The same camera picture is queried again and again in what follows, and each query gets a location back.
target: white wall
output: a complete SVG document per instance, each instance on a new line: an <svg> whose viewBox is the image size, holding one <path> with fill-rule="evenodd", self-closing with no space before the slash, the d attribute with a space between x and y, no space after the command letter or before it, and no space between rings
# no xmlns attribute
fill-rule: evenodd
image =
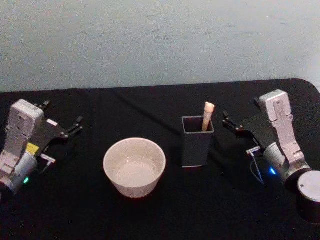
<svg viewBox="0 0 320 240"><path fill-rule="evenodd" d="M302 78L319 0L1 0L0 92Z"/></svg>

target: bowl rim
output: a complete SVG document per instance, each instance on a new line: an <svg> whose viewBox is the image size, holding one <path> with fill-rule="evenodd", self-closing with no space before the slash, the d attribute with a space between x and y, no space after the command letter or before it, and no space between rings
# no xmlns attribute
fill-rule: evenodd
<svg viewBox="0 0 320 240"><path fill-rule="evenodd" d="M109 152L111 151L112 148L116 147L117 145L120 145L120 144L123 144L124 142L128 142L128 141L131 141L131 140L139 140L139 141L143 141L143 142L147 142L147 143L150 143L152 145L154 145L161 153L162 155L162 158L163 158L163 165L162 165L162 168L159 172L159 174L150 182L144 184L144 185L141 185L141 186L135 186L135 187L130 187L130 186L126 186L126 185L122 185L122 184L119 184L117 183L117 181L114 180L114 178L112 176L110 176L108 173L107 173L107 169L106 169L106 165L105 165L105 162L106 162L106 159L107 159L107 155L109 154ZM166 155L164 153L164 151L162 150L162 148L156 144L155 142L149 140L149 139L146 139L146 138L142 138L142 137L130 137L130 138L126 138L126 139L123 139L123 140L120 140L118 142L116 142L115 144L113 144L105 153L104 155L104 158L103 158L103 170L104 170L104 173L105 175L115 184L123 187L123 188L129 188L129 189L137 189L137 188L142 188L142 187L146 187L152 183L154 183L157 179L159 179L161 177L161 175L164 173L165 171L165 168L166 168L166 164L167 164L167 159L166 159Z"/></svg>

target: black tablecloth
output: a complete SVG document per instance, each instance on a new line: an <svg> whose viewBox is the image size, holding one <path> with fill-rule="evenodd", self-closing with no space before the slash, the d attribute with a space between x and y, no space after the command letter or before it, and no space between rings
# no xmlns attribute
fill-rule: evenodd
<svg viewBox="0 0 320 240"><path fill-rule="evenodd" d="M318 239L320 226L300 218L296 196L276 175L263 171L265 185L252 176L246 150L253 142L222 126L223 110L244 120L259 113L254 97L276 89L288 92L296 139L320 170L320 94L300 79L1 93L1 148L19 99L50 99L46 117L66 128L81 115L84 130L50 147L56 164L1 207L0 239ZM206 101L216 105L208 165L181 168L181 117L202 115ZM103 171L108 148L130 137L154 141L167 159L142 199L122 196Z"/></svg>

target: pen holder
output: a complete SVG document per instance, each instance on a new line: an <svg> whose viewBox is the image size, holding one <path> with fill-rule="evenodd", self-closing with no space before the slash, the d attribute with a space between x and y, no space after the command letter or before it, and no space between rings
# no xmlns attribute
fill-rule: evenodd
<svg viewBox="0 0 320 240"><path fill-rule="evenodd" d="M214 127L210 120L207 131L202 131L203 116L183 116L183 168L207 165L208 151Z"/></svg>

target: green led light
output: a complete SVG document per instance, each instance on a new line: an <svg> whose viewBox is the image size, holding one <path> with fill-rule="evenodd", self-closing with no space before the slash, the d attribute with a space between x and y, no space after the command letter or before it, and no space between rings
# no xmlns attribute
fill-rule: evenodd
<svg viewBox="0 0 320 240"><path fill-rule="evenodd" d="M26 177L25 180L23 181L24 184L26 184L27 182L29 182L29 178Z"/></svg>

